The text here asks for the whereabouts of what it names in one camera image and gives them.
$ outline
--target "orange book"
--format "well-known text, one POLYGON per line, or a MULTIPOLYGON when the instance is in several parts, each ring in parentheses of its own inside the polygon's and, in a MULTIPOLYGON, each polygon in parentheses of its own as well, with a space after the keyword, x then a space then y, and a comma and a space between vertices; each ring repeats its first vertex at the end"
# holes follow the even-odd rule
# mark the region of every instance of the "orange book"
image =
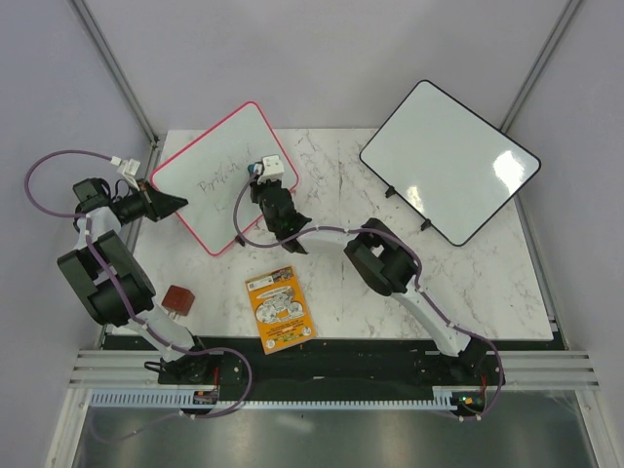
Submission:
POLYGON ((245 282, 265 354, 316 336, 314 322, 291 266, 245 282))

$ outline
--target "marble tabletop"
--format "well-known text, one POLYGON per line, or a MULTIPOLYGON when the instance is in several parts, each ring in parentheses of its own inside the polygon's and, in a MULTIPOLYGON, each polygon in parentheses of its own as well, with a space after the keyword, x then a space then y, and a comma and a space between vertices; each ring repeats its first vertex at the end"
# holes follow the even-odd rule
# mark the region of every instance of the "marble tabletop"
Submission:
MULTIPOLYGON (((161 159, 171 157, 203 131, 170 131, 161 159)), ((551 327, 515 205, 508 203, 467 245, 457 248, 358 159, 374 130, 277 130, 300 174, 293 197, 314 223, 355 227, 380 218, 423 261, 422 284, 456 323, 496 339, 552 339, 551 327)), ((274 240, 264 221, 247 234, 274 240)), ((181 222, 171 216, 145 220, 135 257, 162 300, 169 285, 196 296, 188 317, 176 320, 193 333, 257 336, 245 280, 292 265, 310 307, 318 335, 333 338, 427 338, 427 332, 393 299, 362 281, 346 256, 299 255, 235 244, 219 257, 208 255, 181 222)))

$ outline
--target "black border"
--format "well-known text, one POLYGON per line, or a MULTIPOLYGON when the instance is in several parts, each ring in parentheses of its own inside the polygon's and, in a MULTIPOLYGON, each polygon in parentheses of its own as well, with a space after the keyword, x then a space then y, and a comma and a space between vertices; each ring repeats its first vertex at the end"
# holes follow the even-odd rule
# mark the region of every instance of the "black border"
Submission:
MULTIPOLYGON (((478 119, 480 119, 482 122, 486 123, 486 124, 487 124, 487 125, 489 125, 491 128, 493 128, 494 130, 496 130, 499 134, 503 135, 504 137, 508 138, 509 140, 511 140, 512 142, 514 142, 514 143, 515 143, 515 144, 517 144, 518 146, 520 146, 520 147, 521 147, 524 151, 526 151, 526 152, 527 152, 530 156, 532 156, 533 158, 535 158, 535 159, 537 160, 538 165, 539 165, 539 166, 537 167, 537 171, 535 171, 535 172, 531 175, 531 177, 529 177, 527 180, 525 180, 525 183, 523 183, 520 187, 518 187, 518 189, 517 189, 514 193, 512 193, 512 194, 509 196, 509 198, 508 198, 507 200, 505 200, 505 201, 502 203, 502 205, 501 205, 500 207, 498 207, 498 209, 496 209, 496 210, 494 211, 494 213, 492 213, 492 214, 491 214, 491 216, 490 216, 488 219, 486 219, 486 220, 484 221, 484 223, 483 223, 481 226, 479 226, 479 227, 477 228, 477 230, 476 230, 475 232, 473 232, 473 233, 470 235, 470 237, 468 237, 468 239, 466 239, 466 240, 465 240, 462 244, 454 244, 453 242, 451 242, 451 241, 450 241, 450 239, 449 239, 449 238, 448 238, 448 237, 447 237, 447 236, 446 236, 446 235, 445 235, 445 234, 444 234, 444 233, 443 233, 440 229, 438 229, 438 228, 436 227, 436 225, 435 225, 435 224, 433 224, 433 223, 431 224, 431 226, 432 226, 432 227, 433 227, 433 228, 434 228, 434 229, 435 229, 435 230, 436 230, 436 231, 437 231, 437 232, 438 232, 438 233, 439 233, 442 237, 444 237, 444 238, 447 240, 447 242, 448 242, 449 244, 451 244, 452 246, 455 246, 455 247, 463 247, 463 246, 465 246, 466 244, 468 244, 468 242, 469 242, 469 241, 470 241, 473 237, 475 237, 475 234, 477 234, 477 233, 478 233, 478 232, 479 232, 479 231, 480 231, 480 230, 481 230, 481 229, 482 229, 482 228, 483 228, 486 224, 488 224, 488 222, 489 222, 489 221, 490 221, 490 220, 491 220, 491 219, 492 219, 492 218, 493 218, 493 217, 494 217, 494 216, 495 216, 498 212, 500 212, 500 211, 502 210, 502 208, 503 208, 505 205, 507 205, 507 204, 509 203, 509 201, 510 201, 511 199, 513 199, 513 198, 516 196, 516 194, 517 194, 517 193, 518 193, 518 192, 519 192, 519 191, 520 191, 520 190, 521 190, 521 189, 522 189, 525 185, 527 185, 527 184, 528 184, 528 182, 529 182, 532 178, 534 178, 534 177, 535 177, 535 175, 536 175, 537 173, 539 173, 539 171, 542 169, 542 161, 541 161, 541 160, 540 160, 537 156, 535 156, 533 153, 531 153, 530 151, 528 151, 525 147, 523 147, 521 144, 519 144, 517 141, 515 141, 515 140, 514 140, 514 139, 512 139, 512 138, 510 138, 508 135, 503 134, 503 133, 502 133, 499 129, 497 129, 496 127, 494 127, 494 126, 493 126, 490 122, 488 122, 486 119, 484 119, 484 118, 483 118, 483 117, 481 117, 479 114, 477 114, 476 112, 474 112, 472 109, 468 108, 467 106, 465 106, 464 104, 462 104, 461 102, 459 102, 457 99, 455 99, 453 96, 451 96, 451 95, 450 95, 449 93, 447 93, 445 90, 443 90, 442 88, 440 88, 439 86, 437 86, 435 83, 433 83, 433 82, 431 82, 431 81, 429 81, 429 80, 420 80, 418 83, 416 83, 416 86, 414 86, 414 87, 411 89, 411 91, 408 93, 408 95, 407 95, 407 96, 405 96, 405 97, 403 98, 403 100, 401 101, 401 103, 399 104, 399 106, 398 106, 396 109, 394 109, 394 110, 392 111, 392 113, 390 114, 390 116, 389 116, 389 117, 385 120, 385 122, 381 125, 381 127, 379 127, 379 129, 378 129, 378 130, 375 132, 375 134, 374 134, 374 135, 370 138, 370 140, 367 142, 367 144, 365 144, 365 145, 364 145, 364 147, 360 150, 360 156, 359 156, 359 159, 360 159, 360 161, 362 162, 362 164, 364 164, 367 168, 369 168, 369 169, 370 169, 370 171, 371 171, 373 174, 375 174, 377 177, 379 177, 379 179, 380 179, 383 183, 388 184, 388 182, 386 182, 386 181, 385 181, 385 180, 384 180, 384 179, 383 179, 383 178, 382 178, 382 177, 381 177, 378 173, 376 173, 376 172, 374 171, 374 169, 373 169, 371 166, 369 166, 369 165, 368 165, 368 164, 367 164, 367 163, 366 163, 366 162, 362 159, 362 153, 364 153, 364 150, 365 150, 365 149, 367 149, 367 146, 369 146, 369 143, 371 143, 371 141, 373 141, 373 140, 374 140, 374 138, 377 136, 377 134, 379 134, 379 132, 381 132, 381 129, 383 129, 383 127, 384 127, 384 126, 388 123, 388 121, 392 118, 392 116, 395 114, 395 112, 401 108, 401 106, 403 105, 403 103, 404 103, 404 102, 405 102, 405 101, 406 101, 406 100, 410 97, 410 95, 411 95, 411 94, 415 91, 415 89, 416 89, 416 88, 418 87, 418 85, 420 85, 421 83, 429 83, 431 86, 433 86, 434 88, 436 88, 438 91, 442 92, 443 94, 445 94, 446 96, 448 96, 449 98, 451 98, 452 100, 454 100, 456 103, 458 103, 459 105, 461 105, 464 109, 466 109, 467 111, 469 111, 469 112, 470 112, 471 114, 473 114, 475 117, 477 117, 477 118, 478 118, 478 119)), ((399 196, 399 197, 400 197, 400 198, 401 198, 404 202, 406 202, 406 204, 407 204, 410 208, 412 208, 415 212, 417 212, 419 216, 421 216, 423 219, 427 220, 427 217, 426 217, 426 216, 424 216, 424 215, 423 215, 423 214, 422 214, 419 210, 417 210, 417 209, 416 209, 416 208, 415 208, 415 207, 414 207, 414 206, 413 206, 410 202, 408 202, 405 198, 403 198, 403 196, 402 196, 399 192, 397 192, 397 193, 396 193, 396 195, 397 195, 397 196, 399 196)))

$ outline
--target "gray wall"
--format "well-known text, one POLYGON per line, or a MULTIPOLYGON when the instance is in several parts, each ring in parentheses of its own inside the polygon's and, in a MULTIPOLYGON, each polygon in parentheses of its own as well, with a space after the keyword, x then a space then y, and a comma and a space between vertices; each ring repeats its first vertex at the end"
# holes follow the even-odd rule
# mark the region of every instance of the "gray wall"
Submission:
POLYGON ((161 133, 246 100, 377 127, 428 78, 500 123, 566 0, 86 0, 161 133))
MULTIPOLYGON (((22 178, 66 147, 145 155, 146 141, 65 0, 0 2, 0 464, 42 466, 69 372, 96 324, 56 266, 75 240, 70 222, 36 212, 22 178)), ((109 175, 68 157, 35 177, 50 207, 71 211, 72 183, 109 175)))
POLYGON ((624 441, 624 3, 586 2, 512 134, 543 161, 523 200, 564 331, 624 441))

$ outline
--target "brown block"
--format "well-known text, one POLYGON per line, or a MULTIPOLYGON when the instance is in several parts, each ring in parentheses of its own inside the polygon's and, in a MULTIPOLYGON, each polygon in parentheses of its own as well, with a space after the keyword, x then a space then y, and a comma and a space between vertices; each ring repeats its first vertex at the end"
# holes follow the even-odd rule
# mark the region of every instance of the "brown block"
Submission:
POLYGON ((191 291, 171 285, 163 298, 163 307, 177 315, 187 316, 193 301, 195 301, 195 295, 191 291))

